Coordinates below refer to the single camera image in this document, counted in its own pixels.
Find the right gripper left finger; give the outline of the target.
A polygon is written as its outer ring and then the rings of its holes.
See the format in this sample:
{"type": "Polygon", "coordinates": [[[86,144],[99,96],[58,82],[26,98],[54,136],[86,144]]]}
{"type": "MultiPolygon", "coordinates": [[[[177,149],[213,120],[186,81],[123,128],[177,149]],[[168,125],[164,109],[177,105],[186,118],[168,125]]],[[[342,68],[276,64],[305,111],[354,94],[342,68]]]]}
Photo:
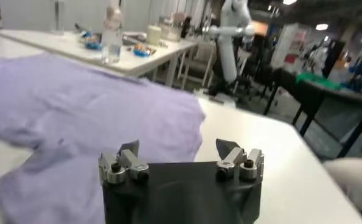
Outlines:
{"type": "Polygon", "coordinates": [[[124,143],[116,154],[101,153],[98,158],[100,184],[123,184],[127,178],[146,183],[149,165],[138,158],[139,141],[124,143]]]}

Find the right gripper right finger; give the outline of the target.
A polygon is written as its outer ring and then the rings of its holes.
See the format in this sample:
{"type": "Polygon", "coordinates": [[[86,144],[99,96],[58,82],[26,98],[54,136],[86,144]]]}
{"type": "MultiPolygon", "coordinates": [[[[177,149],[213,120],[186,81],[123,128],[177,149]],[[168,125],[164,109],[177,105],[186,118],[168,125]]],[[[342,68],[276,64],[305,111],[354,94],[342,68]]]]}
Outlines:
{"type": "Polygon", "coordinates": [[[219,160],[216,163],[216,177],[220,181],[238,177],[242,181],[263,179],[264,154],[260,149],[252,149],[249,153],[236,142],[216,139],[219,160]]]}

